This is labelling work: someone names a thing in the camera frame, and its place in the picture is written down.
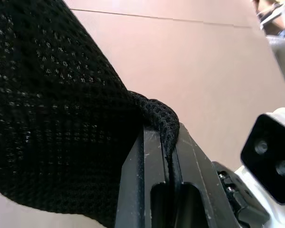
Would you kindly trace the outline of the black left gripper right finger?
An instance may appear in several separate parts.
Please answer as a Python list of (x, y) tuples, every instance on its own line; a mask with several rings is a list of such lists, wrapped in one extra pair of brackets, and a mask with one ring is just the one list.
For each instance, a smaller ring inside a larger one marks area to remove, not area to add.
[(175, 228), (232, 228), (233, 212), (217, 172), (183, 124), (176, 155), (181, 182)]

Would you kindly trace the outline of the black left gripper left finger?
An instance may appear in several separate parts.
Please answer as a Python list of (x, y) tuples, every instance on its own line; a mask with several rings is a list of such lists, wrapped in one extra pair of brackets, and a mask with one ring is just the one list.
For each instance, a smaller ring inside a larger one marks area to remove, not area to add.
[(160, 134), (145, 126), (122, 166), (114, 228), (166, 228), (168, 178)]

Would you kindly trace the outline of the black mesh drawstring pouch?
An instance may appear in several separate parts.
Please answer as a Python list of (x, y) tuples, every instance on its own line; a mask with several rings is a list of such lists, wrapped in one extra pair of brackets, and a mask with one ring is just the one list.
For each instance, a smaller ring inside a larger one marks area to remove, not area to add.
[(0, 193), (115, 223), (122, 165), (140, 130), (170, 161), (180, 123), (126, 89), (63, 0), (0, 0)]

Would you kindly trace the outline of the white and brown background clutter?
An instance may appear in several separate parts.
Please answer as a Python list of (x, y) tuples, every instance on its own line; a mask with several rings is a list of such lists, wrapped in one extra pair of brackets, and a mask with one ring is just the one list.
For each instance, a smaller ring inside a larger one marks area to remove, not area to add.
[(256, 10), (260, 29), (267, 36), (285, 38), (285, 0), (250, 0)]

